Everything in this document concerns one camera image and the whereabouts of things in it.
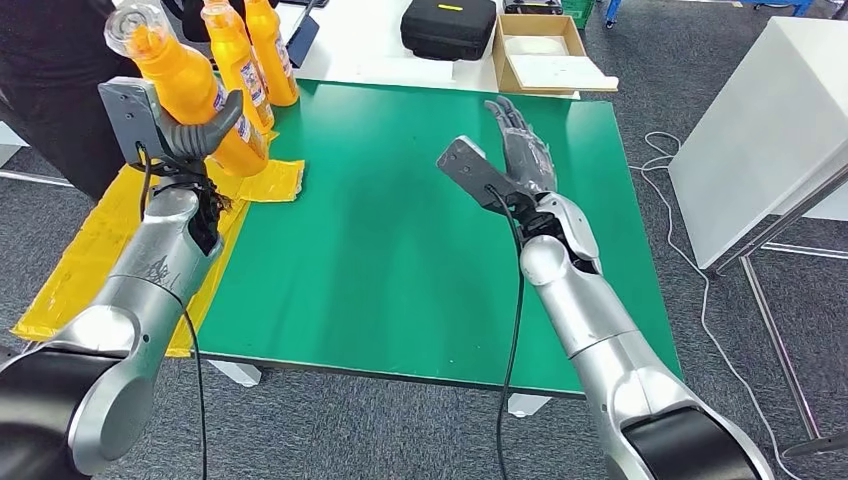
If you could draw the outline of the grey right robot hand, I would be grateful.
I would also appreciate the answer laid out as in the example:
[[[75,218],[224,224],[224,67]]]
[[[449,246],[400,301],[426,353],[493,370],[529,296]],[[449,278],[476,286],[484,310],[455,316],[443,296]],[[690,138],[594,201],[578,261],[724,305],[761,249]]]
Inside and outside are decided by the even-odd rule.
[[[504,96],[486,100],[502,137],[507,175],[534,193],[557,190],[557,176],[549,146],[534,132],[523,114]]]

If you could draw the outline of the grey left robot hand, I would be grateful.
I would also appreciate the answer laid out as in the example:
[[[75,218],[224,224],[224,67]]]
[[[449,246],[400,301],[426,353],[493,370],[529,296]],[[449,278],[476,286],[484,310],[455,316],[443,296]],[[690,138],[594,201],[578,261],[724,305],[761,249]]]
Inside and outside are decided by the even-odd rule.
[[[203,124],[180,124],[164,108],[160,109],[158,135],[166,160],[188,165],[213,154],[242,116],[243,93],[227,94],[222,108]]]

